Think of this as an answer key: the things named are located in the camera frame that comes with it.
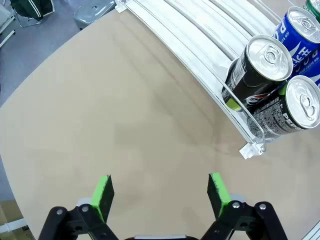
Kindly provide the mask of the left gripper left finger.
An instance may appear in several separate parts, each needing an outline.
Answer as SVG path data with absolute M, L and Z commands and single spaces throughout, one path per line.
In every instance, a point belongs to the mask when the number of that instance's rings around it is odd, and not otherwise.
M 117 236 L 107 225 L 115 192 L 110 175 L 102 176 L 90 203 L 67 210 L 53 207 L 43 224 L 40 240 L 76 240 L 79 235 L 89 235 L 92 240 L 116 240 Z

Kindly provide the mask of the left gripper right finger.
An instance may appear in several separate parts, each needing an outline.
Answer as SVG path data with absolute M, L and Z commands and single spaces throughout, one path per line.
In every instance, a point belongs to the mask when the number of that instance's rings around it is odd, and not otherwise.
M 261 201 L 250 206 L 232 200 L 218 172 L 209 174 L 207 194 L 215 221 L 202 236 L 203 240 L 229 240 L 236 231 L 245 232 L 250 240 L 288 238 L 271 203 Z

